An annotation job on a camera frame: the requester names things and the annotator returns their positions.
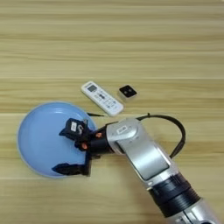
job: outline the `blue plastic bowl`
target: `blue plastic bowl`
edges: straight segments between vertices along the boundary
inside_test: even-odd
[[[74,141],[59,136],[69,118],[88,119],[88,127],[95,123],[82,109],[65,102],[51,102],[32,110],[22,121],[17,134],[17,148],[25,163],[38,174],[48,178],[63,178],[52,170],[55,165],[85,164],[86,152],[74,147]]]

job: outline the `silver robot arm segment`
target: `silver robot arm segment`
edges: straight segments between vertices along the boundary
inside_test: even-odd
[[[127,156],[168,223],[221,224],[140,121],[129,118],[109,124],[106,136],[114,153]]]

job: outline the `cable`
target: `cable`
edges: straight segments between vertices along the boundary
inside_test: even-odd
[[[168,115],[151,115],[150,113],[148,113],[148,115],[144,115],[144,116],[140,116],[137,118],[138,121],[142,121],[145,118],[152,118],[152,117],[156,117],[156,118],[162,118],[165,119],[167,121],[170,121],[174,124],[176,124],[179,128],[179,130],[181,131],[182,137],[178,143],[178,145],[175,147],[175,149],[173,150],[173,152],[171,153],[170,157],[174,158],[175,156],[177,156],[181,150],[183,149],[185,143],[186,143],[186,130],[184,125],[176,118],[172,117],[172,116],[168,116]]]

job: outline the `orange part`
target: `orange part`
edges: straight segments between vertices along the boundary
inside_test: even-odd
[[[102,137],[102,133],[101,132],[100,133],[97,133],[95,136],[96,137]]]
[[[81,144],[81,148],[82,148],[83,150],[86,150],[86,149],[88,148],[88,146],[87,146],[86,143],[82,143],[82,144]]]

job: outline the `wood grain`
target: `wood grain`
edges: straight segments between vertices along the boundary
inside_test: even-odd
[[[180,119],[180,170],[224,221],[224,23],[220,0],[0,1],[0,219],[3,224],[165,223],[124,157],[94,161],[91,178],[43,178],[17,153],[18,125],[40,103],[102,113],[81,91],[139,93],[99,127],[147,112]],[[168,151],[179,132],[145,122]]]

